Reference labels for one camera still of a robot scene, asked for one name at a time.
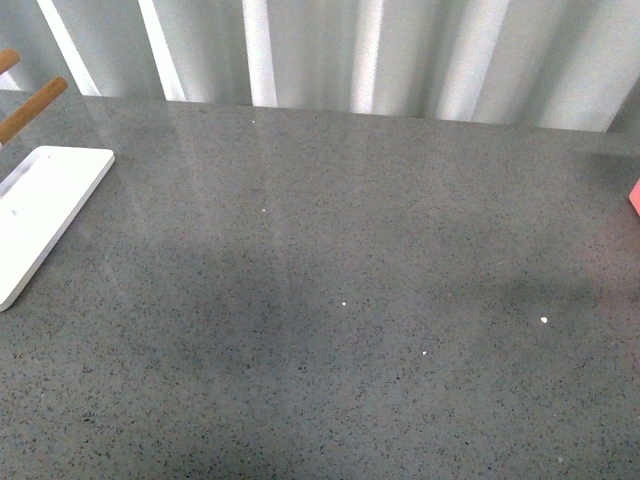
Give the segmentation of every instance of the white curtain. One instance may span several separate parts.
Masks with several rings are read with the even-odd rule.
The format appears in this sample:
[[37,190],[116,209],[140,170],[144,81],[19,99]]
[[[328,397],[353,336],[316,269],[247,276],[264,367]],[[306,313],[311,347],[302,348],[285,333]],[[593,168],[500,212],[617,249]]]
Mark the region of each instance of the white curtain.
[[0,89],[640,133],[639,0],[1,0]]

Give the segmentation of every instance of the wooden dowel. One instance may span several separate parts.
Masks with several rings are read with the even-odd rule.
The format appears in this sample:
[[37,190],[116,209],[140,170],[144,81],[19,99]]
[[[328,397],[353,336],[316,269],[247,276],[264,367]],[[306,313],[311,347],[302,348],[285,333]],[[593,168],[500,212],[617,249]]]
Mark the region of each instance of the wooden dowel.
[[11,48],[7,48],[0,52],[0,75],[13,67],[20,61],[20,55],[18,52]]
[[67,88],[67,82],[62,77],[56,77],[42,87],[25,102],[18,110],[0,123],[0,144],[6,145],[13,136],[33,120],[55,98]]

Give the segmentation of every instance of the curtain fold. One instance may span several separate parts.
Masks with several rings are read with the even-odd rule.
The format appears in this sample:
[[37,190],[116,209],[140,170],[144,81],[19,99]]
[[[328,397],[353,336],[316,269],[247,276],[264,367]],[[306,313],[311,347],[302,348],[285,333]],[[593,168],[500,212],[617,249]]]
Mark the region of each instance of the curtain fold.
[[3,0],[0,89],[640,132],[638,0]]

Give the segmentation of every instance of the speckled quartz countertop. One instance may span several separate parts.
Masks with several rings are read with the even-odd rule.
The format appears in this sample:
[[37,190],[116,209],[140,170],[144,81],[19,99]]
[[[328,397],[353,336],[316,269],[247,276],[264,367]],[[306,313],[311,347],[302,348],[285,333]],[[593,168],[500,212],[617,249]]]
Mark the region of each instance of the speckled quartz countertop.
[[65,94],[0,176],[42,144],[116,164],[0,314],[0,477],[640,478],[638,139]]

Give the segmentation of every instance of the white tray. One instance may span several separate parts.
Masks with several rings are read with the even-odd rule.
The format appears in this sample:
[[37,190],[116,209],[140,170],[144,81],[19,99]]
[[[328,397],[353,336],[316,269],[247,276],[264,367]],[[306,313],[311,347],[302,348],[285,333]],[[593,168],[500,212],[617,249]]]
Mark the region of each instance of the white tray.
[[114,161],[111,150],[44,146],[0,183],[0,312],[18,297]]

